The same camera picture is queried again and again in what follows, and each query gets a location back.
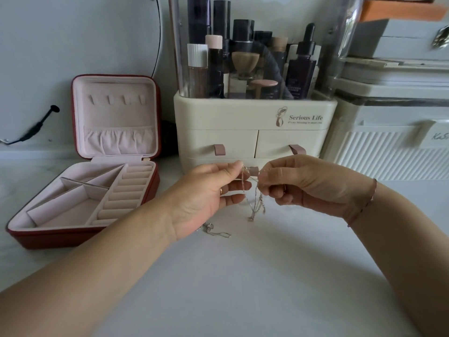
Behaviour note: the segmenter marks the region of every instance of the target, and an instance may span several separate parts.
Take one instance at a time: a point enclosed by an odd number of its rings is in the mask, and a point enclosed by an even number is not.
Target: person's left hand
[[[219,209],[245,199],[244,194],[220,196],[220,192],[224,195],[242,190],[242,176],[245,180],[249,177],[242,169],[240,161],[200,165],[162,195],[160,204],[167,206],[166,210],[171,213],[177,240],[195,232]],[[243,181],[243,184],[245,190],[251,189],[251,182]]]

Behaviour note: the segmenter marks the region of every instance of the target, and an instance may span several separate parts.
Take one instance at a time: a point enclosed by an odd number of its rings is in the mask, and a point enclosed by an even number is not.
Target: white tabletop
[[[74,160],[0,162],[0,224]],[[181,176],[158,161],[159,191]],[[449,233],[449,182],[388,182]],[[419,336],[354,233],[340,219],[266,199],[247,204],[174,244],[100,325],[100,336]],[[69,249],[27,251],[0,231],[0,290]]]

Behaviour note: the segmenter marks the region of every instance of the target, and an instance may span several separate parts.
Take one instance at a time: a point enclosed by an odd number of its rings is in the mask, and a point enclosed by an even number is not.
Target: person's right hand
[[[374,180],[322,159],[295,155],[267,163],[258,187],[279,205],[299,205],[350,223],[373,195]]]

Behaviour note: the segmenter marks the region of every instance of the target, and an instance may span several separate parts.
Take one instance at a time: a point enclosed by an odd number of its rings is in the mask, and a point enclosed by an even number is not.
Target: metal latch
[[[449,46],[449,26],[440,29],[432,43],[432,47],[435,49],[445,48],[447,46]]]

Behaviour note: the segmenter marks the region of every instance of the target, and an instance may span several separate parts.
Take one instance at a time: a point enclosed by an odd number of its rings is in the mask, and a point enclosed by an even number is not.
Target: orange box
[[[448,8],[424,2],[365,0],[360,22],[380,19],[441,21]]]

